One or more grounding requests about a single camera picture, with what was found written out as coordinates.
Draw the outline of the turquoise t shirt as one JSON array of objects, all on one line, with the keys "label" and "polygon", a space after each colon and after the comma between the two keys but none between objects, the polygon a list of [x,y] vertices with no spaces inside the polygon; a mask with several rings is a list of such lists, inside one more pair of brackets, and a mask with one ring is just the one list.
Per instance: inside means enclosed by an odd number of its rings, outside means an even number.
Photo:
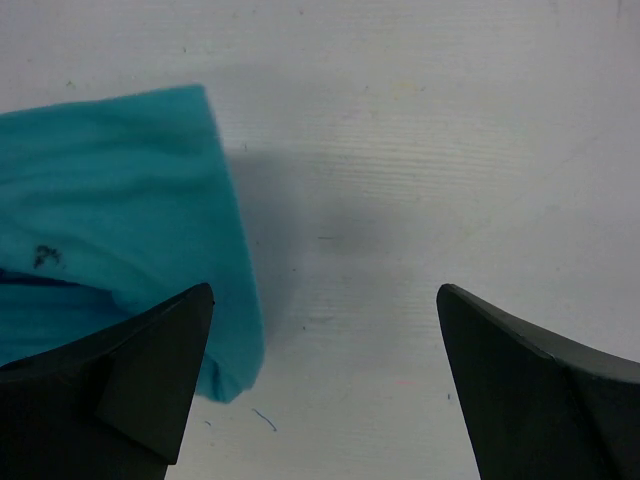
[{"label": "turquoise t shirt", "polygon": [[256,382],[264,321],[204,87],[1,117],[1,360],[36,355],[210,285],[196,391]]}]

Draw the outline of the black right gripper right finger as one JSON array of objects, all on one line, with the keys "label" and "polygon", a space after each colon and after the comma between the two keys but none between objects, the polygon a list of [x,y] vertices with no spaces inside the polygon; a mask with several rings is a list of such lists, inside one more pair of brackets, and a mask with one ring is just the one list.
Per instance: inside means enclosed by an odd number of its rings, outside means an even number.
[{"label": "black right gripper right finger", "polygon": [[638,363],[453,284],[436,304],[481,478],[638,478]]}]

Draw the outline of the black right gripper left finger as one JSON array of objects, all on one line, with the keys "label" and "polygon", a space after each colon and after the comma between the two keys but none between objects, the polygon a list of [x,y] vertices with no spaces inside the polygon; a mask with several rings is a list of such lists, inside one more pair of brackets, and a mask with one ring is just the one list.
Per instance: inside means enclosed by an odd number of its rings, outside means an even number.
[{"label": "black right gripper left finger", "polygon": [[162,479],[176,464],[214,308],[195,285],[1,368],[4,479]]}]

